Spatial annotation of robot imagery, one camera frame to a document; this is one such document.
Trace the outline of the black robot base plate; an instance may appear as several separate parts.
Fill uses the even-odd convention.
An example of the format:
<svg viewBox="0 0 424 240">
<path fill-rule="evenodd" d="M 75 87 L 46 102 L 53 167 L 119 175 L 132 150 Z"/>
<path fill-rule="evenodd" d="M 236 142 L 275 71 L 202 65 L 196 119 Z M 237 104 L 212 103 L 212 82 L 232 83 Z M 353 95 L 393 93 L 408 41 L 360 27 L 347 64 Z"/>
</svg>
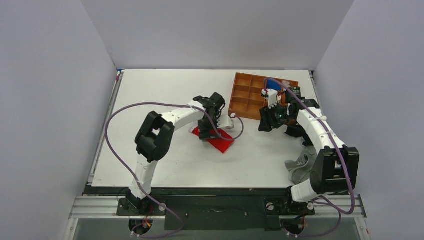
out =
<svg viewBox="0 0 424 240">
<path fill-rule="evenodd" d="M 305 218 L 318 216 L 329 204 L 316 199 L 298 203 L 283 188 L 160 188 L 151 196 L 136 200 L 128 187 L 93 187 L 83 191 L 90 197 L 113 197 L 113 216 L 128 217 L 129 228 L 137 233 L 151 229 L 163 220 L 167 231 L 250 230 L 300 233 Z"/>
</svg>

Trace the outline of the wooden compartment tray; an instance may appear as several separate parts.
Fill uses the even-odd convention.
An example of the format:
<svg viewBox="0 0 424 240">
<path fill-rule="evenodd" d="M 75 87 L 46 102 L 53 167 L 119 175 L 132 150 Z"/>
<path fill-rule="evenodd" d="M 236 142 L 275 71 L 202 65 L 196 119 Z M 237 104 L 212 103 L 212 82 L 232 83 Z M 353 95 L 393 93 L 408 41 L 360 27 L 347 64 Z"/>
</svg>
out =
<svg viewBox="0 0 424 240">
<path fill-rule="evenodd" d="M 268 102 L 262 97 L 265 76 L 237 72 L 234 77 L 228 114 L 241 118 L 260 120 L 260 109 Z"/>
</svg>

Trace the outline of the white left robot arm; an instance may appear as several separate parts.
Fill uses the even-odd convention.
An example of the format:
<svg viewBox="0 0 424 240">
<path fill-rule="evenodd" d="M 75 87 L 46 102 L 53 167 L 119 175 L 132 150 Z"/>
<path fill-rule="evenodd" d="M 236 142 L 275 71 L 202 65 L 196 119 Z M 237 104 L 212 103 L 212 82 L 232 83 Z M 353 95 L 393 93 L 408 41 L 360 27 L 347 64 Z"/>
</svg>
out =
<svg viewBox="0 0 424 240">
<path fill-rule="evenodd" d="M 225 99 L 215 92 L 210 97 L 196 96 L 187 107 L 157 113 L 151 111 L 145 118 L 136 137 L 136 151 L 145 157 L 137 161 L 135 175 L 130 186 L 134 196 L 129 208 L 136 215 L 143 215 L 149 209 L 147 194 L 151 193 L 152 180 L 159 160 L 169 152 L 174 132 L 186 125 L 197 122 L 198 137 L 201 141 L 218 138 L 218 129 Z"/>
</svg>

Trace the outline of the blue rolled underwear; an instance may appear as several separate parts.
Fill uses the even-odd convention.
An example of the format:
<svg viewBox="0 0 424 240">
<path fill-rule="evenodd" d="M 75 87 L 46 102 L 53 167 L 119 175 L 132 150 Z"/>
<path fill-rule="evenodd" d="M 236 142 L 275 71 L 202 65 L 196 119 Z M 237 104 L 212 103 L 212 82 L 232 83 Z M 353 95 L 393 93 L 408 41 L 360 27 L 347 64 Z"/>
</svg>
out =
<svg viewBox="0 0 424 240">
<path fill-rule="evenodd" d="M 267 78 L 266 79 L 266 88 L 267 89 L 272 89 L 275 91 L 281 91 L 282 87 L 279 83 L 277 83 L 277 80 L 274 78 Z"/>
</svg>

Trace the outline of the red underwear white trim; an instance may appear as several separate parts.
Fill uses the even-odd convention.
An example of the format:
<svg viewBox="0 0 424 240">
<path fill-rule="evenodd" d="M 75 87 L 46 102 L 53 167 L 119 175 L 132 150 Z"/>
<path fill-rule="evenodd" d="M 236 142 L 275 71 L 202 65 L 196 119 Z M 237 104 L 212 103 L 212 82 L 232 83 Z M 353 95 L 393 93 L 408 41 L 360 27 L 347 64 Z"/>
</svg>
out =
<svg viewBox="0 0 424 240">
<path fill-rule="evenodd" d="M 218 129 L 218 132 L 224 138 L 232 139 L 232 136 L 229 135 L 226 131 L 222 129 Z M 223 140 L 222 138 L 219 138 L 219 137 L 213 138 L 213 139 L 207 139 L 206 141 L 222 154 L 224 154 L 235 142 L 234 140 L 231 140 L 231 141 Z"/>
</svg>

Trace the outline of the grey underwear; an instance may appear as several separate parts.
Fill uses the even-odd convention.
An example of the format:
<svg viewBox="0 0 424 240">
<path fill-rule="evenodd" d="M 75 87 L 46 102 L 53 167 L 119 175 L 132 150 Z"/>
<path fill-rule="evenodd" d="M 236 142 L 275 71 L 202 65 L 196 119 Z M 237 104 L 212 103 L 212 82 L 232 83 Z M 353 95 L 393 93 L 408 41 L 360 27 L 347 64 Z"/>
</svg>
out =
<svg viewBox="0 0 424 240">
<path fill-rule="evenodd" d="M 318 154 L 313 146 L 306 146 L 297 160 L 286 160 L 284 164 L 288 171 L 288 180 L 295 185 L 308 180 L 317 156 Z"/>
</svg>

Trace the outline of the black underwear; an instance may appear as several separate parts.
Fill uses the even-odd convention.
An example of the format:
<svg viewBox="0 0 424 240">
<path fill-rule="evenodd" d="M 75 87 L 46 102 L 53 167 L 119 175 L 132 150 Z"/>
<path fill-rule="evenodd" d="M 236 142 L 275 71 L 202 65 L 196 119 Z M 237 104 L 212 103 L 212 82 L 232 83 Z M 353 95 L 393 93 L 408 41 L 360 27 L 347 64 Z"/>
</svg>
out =
<svg viewBox="0 0 424 240">
<path fill-rule="evenodd" d="M 305 129 L 297 124 L 297 125 L 287 125 L 287 129 L 285 131 L 285 134 L 294 137 L 294 138 L 303 138 L 304 142 L 302 143 L 305 147 L 313 146 L 310 137 L 306 133 Z"/>
</svg>

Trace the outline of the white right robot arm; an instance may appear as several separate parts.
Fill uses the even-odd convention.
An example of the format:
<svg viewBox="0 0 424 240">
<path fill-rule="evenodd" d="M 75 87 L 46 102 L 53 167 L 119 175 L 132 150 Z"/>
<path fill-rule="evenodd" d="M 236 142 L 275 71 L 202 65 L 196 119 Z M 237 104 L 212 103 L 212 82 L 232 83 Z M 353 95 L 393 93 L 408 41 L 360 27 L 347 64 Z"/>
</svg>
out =
<svg viewBox="0 0 424 240">
<path fill-rule="evenodd" d="M 318 102 L 301 96 L 299 87 L 286 88 L 287 105 L 279 104 L 280 94 L 263 89 L 261 96 L 267 105 L 260 112 L 260 132 L 271 132 L 286 126 L 286 134 L 303 138 L 306 149 L 297 162 L 288 161 L 293 186 L 290 195 L 282 199 L 283 209 L 296 213 L 302 203 L 320 196 L 348 191 L 353 193 L 358 173 L 360 153 L 348 147 L 329 126 Z"/>
</svg>

